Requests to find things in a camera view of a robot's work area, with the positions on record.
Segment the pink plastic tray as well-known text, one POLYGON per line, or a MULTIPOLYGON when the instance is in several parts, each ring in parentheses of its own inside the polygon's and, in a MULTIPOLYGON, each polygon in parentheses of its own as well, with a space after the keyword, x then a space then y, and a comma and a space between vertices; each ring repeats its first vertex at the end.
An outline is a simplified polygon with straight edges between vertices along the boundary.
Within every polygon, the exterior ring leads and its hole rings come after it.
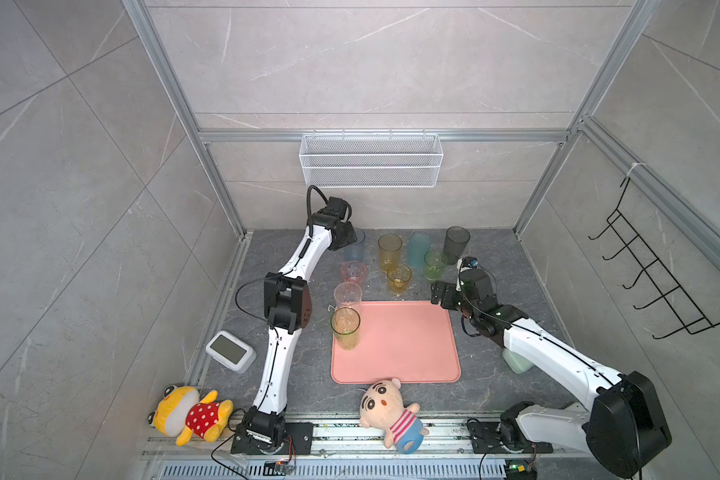
POLYGON ((368 301, 360 306, 359 342, 333 346, 338 384, 453 383, 461 376, 449 312, 427 301, 368 301))

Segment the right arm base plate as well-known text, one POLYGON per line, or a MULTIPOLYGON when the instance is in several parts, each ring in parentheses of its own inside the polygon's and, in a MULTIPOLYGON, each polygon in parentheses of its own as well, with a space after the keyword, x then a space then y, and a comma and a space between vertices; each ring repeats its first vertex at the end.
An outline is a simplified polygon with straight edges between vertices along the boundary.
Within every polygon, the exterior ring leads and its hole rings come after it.
POLYGON ((484 422, 470 418, 465 422, 476 454, 550 454, 553 446, 531 442, 513 421, 484 422))

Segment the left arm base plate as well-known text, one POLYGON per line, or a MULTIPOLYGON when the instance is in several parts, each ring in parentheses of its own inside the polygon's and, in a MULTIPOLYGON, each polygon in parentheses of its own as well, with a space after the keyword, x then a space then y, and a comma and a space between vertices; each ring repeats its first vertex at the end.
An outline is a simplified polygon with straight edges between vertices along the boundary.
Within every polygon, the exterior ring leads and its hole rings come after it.
POLYGON ((287 422, 282 444, 275 448, 256 440, 245 429, 232 437, 231 454, 309 455, 311 452, 315 425, 310 422, 287 422))

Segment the clear glass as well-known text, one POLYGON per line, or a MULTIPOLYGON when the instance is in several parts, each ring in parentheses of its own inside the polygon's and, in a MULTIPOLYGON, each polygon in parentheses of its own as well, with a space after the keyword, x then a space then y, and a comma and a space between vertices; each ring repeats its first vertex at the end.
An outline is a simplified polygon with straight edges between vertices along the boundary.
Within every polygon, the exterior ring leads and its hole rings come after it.
POLYGON ((335 309, 351 308, 358 312, 362 309, 362 287, 354 282, 342 282, 333 291, 335 309))

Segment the tall yellow glass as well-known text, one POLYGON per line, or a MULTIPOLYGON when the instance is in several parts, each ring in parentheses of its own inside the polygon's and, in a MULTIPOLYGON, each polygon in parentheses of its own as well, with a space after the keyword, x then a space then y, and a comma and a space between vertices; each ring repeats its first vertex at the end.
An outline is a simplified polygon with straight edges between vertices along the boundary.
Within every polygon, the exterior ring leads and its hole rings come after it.
POLYGON ((396 268, 400 263, 403 240, 392 233, 382 235, 377 242, 379 248, 379 266, 384 272, 396 268))

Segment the tall green glass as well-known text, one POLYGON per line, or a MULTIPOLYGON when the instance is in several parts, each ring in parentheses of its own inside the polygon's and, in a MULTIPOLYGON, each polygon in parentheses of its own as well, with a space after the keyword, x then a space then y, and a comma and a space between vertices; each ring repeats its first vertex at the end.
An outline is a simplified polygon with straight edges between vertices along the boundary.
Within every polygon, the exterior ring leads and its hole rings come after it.
POLYGON ((333 312, 330 326, 337 345, 344 350, 354 349, 359 342, 361 316, 351 307, 341 307, 333 312))

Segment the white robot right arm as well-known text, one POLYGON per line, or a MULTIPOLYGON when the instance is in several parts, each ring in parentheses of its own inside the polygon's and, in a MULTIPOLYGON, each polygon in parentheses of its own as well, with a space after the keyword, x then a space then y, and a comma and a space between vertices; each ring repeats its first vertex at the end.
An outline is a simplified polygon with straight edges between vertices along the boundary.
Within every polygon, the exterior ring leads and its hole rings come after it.
POLYGON ((537 367, 575 398, 562 409, 523 401, 504 411, 497 426, 504 449, 521 452, 554 444, 589 453, 611 474, 627 479, 671 445, 669 424, 649 378, 587 357, 519 308, 500 303, 493 275, 475 258, 462 260, 455 282, 433 282, 431 301, 459 312, 474 335, 501 347, 513 371, 537 367))

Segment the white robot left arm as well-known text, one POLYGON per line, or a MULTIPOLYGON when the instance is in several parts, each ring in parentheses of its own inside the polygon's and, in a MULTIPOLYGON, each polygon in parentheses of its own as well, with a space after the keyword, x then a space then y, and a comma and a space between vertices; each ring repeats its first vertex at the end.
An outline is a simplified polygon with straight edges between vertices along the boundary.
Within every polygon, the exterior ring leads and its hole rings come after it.
POLYGON ((265 452, 274 452, 286 437, 287 386, 295 346, 312 315, 310 278, 322 255, 356 241, 352 207, 338 197, 322 197, 325 205, 312 210, 306 201, 304 235, 285 265, 263 278, 263 316, 268 344, 259 388, 244 415, 242 431, 265 452))

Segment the tall blue glass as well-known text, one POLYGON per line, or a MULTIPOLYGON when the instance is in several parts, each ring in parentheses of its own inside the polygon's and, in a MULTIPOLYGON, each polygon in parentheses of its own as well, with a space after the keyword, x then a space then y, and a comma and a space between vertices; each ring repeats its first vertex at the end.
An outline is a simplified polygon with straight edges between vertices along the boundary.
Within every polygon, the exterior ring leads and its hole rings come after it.
POLYGON ((346 262, 364 261, 366 234, 362 229, 356 229, 355 235, 355 242, 343 248, 344 260, 346 262))

